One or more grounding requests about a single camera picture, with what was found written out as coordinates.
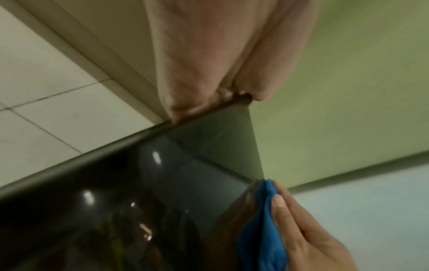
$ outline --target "microfiber cloth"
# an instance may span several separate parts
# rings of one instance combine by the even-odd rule
[[[271,199],[278,194],[273,181],[255,189],[257,212],[237,237],[236,248],[243,271],[284,271],[287,256],[271,217]]]

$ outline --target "tile floor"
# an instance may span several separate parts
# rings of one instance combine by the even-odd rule
[[[119,98],[127,92],[118,83],[13,0],[0,0],[0,36],[0,186],[153,125],[128,105],[134,97]]]

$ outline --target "green wall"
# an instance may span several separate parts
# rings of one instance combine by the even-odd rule
[[[328,0],[293,75],[253,103],[288,187],[429,150],[429,1]]]

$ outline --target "black glass surface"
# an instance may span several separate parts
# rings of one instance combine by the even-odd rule
[[[249,103],[242,96],[2,187],[0,270],[231,267],[221,262],[233,257],[244,192],[263,178]]]

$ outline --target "towel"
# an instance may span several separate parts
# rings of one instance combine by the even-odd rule
[[[271,217],[271,199],[278,194],[273,181],[255,189],[257,212],[237,237],[236,248],[243,271],[284,271],[287,256]]]

